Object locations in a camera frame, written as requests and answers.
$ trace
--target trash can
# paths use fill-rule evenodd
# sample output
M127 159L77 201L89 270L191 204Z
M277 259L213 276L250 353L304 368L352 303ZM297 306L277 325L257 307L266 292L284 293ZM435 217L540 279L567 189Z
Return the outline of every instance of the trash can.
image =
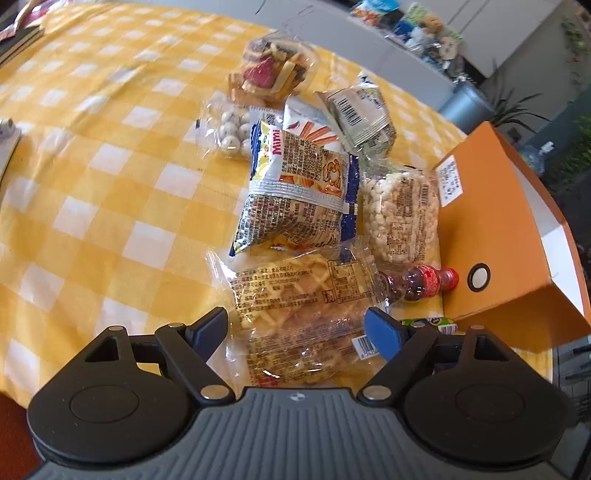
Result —
M439 113L464 133L470 134L482 122L489 120L494 110L486 97L470 82L460 83Z

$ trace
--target tablecloth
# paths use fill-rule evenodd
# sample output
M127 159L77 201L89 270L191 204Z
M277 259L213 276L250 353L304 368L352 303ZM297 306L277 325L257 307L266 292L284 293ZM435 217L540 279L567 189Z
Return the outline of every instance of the tablecloth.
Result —
M0 184L0 390L23 406L105 327L150 333L215 305L205 252L231 245L248 165L203 157L194 124L245 43L268 31L137 4L71 5L43 25L0 70L0 116L23 132ZM310 91L359 73L318 52ZM398 161L431 167L462 140L375 80L398 129Z

